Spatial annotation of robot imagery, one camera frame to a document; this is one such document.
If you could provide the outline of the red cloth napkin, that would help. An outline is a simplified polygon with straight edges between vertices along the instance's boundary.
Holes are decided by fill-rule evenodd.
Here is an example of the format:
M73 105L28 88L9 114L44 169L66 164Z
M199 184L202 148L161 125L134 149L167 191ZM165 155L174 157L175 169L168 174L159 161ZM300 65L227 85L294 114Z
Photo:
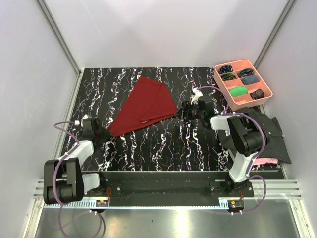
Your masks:
M113 137L122 136L171 118L176 112L165 84L140 77L108 130Z

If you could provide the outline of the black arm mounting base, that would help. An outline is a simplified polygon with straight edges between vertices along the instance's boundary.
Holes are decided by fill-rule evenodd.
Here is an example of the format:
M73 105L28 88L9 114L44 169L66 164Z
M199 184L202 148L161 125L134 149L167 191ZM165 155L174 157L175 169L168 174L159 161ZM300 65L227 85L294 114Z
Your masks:
M252 198L251 182L228 192L225 188L229 174L219 171L96 171L102 178L102 187L109 187L112 196L130 194L197 193L215 197Z

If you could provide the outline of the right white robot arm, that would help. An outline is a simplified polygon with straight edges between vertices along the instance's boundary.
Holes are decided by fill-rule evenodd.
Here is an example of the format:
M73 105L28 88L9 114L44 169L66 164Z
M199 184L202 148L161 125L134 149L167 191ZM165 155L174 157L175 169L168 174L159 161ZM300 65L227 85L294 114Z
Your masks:
M200 100L199 96L191 101L184 101L179 113L185 121L198 120L205 129L230 133L236 154L220 190L233 197L241 194L247 187L255 159L267 145L260 125L242 113L216 116L208 110L207 103Z

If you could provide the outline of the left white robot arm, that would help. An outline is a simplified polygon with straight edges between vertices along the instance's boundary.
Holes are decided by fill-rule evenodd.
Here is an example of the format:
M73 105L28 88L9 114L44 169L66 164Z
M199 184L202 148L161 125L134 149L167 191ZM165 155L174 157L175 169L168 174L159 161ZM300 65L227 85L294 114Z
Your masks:
M76 138L69 131L59 127L62 124L81 126L80 138ZM101 181L97 173L82 174L81 165L110 139L111 133L102 127L98 118L58 122L54 127L72 137L75 143L64 155L45 162L44 202L47 205L66 205L81 201L88 191L91 191L95 196L104 195L107 184Z

